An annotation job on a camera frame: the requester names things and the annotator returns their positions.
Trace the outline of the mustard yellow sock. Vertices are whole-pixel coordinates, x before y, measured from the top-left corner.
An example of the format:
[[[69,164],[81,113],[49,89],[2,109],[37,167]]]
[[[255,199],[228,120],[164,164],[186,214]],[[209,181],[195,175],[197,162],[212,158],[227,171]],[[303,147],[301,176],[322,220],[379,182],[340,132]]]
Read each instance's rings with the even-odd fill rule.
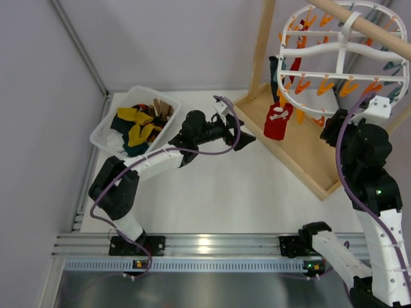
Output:
[[[155,126],[154,124],[148,123],[144,126],[135,124],[128,132],[128,146],[134,147],[138,146],[147,141],[152,132],[161,132],[162,128],[160,126]]]
[[[118,108],[117,116],[125,121],[145,125],[153,121],[153,117],[136,108]]]

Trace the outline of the navy patterned sock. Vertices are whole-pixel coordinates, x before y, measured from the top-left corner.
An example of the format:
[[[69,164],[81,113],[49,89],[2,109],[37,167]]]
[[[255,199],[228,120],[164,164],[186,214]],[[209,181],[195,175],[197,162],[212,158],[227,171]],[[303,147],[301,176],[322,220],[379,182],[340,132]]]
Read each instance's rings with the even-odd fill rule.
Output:
[[[122,135],[128,134],[130,129],[135,125],[132,121],[126,121],[119,118],[117,115],[114,116],[110,128],[119,132]]]

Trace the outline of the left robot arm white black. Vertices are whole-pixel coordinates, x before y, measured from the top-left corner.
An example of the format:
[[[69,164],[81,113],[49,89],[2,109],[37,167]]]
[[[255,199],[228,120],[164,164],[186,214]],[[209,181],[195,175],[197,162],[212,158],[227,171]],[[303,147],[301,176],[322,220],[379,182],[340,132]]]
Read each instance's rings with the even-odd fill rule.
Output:
[[[187,114],[179,133],[158,150],[136,158],[109,157],[89,188],[88,195],[106,213],[123,239],[143,245],[146,232],[132,214],[140,182],[171,169],[184,167],[199,154],[199,146],[221,139],[230,150],[242,150],[256,137],[241,130],[243,121],[232,114],[215,114],[211,121],[199,110]]]

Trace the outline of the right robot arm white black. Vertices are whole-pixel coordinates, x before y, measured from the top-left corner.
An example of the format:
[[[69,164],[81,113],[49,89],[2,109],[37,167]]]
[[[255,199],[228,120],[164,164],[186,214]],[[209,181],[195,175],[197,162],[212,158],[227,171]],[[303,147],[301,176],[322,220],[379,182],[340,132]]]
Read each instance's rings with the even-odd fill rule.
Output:
[[[336,149],[337,171],[363,229],[365,265],[323,221],[298,231],[302,250],[324,257],[344,282],[353,307],[410,307],[410,264],[402,235],[400,191],[384,168],[392,151],[384,128],[340,109],[321,139]]]

